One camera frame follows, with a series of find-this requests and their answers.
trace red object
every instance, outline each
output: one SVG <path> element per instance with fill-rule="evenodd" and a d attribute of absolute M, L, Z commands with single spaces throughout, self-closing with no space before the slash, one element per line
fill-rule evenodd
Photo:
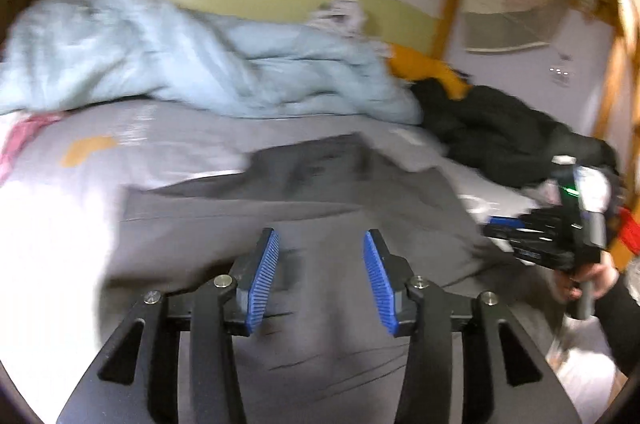
<path fill-rule="evenodd" d="M 640 255 L 640 225 L 627 208 L 620 210 L 620 230 L 618 238 L 634 255 Z"/>

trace bed sheet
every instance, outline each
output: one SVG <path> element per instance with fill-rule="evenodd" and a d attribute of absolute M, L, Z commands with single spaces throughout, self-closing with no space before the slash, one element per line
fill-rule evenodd
<path fill-rule="evenodd" d="M 37 415 L 56 421 L 99 350 L 97 294 L 124 186 L 238 173 L 258 149 L 356 131 L 408 171 L 438 166 L 491 213 L 534 206 L 444 158 L 423 130 L 357 115 L 257 121 L 130 100 L 47 127 L 0 188 L 0 360 Z"/>

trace silver bolt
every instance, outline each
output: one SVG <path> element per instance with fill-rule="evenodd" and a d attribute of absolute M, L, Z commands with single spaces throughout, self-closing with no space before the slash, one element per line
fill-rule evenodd
<path fill-rule="evenodd" d="M 412 276 L 409 282 L 411 283 L 411 286 L 416 289 L 426 289 L 429 286 L 429 282 L 422 276 Z"/>
<path fill-rule="evenodd" d="M 228 274 L 221 274 L 220 276 L 216 276 L 213 279 L 213 285 L 222 289 L 224 287 L 229 287 L 229 285 L 231 285 L 233 281 L 234 279 Z"/>
<path fill-rule="evenodd" d="M 147 305 L 154 305 L 160 301 L 162 294 L 159 290 L 150 290 L 145 294 L 145 303 Z"/>
<path fill-rule="evenodd" d="M 495 292 L 485 291 L 480 295 L 480 301 L 489 306 L 497 305 L 498 295 Z"/>

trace pile of clothes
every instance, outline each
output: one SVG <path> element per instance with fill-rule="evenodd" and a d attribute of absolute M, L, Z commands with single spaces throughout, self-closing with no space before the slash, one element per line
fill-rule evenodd
<path fill-rule="evenodd" d="M 414 83 L 411 90 L 424 113 L 421 126 L 448 146 L 447 157 L 498 184 L 523 188 L 542 183 L 555 155 L 616 170 L 616 153 L 609 144 L 573 133 L 502 91 L 475 86 L 454 100 L 431 78 Z"/>

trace person's hand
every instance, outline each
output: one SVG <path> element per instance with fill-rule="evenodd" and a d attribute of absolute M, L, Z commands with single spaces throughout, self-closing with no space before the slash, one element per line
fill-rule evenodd
<path fill-rule="evenodd" d="M 602 252 L 600 263 L 593 263 L 581 267 L 573 274 L 554 271 L 556 293 L 563 301 L 576 300 L 582 291 L 575 283 L 593 281 L 593 298 L 602 298 L 618 281 L 619 273 L 613 264 L 613 258 L 606 251 Z"/>

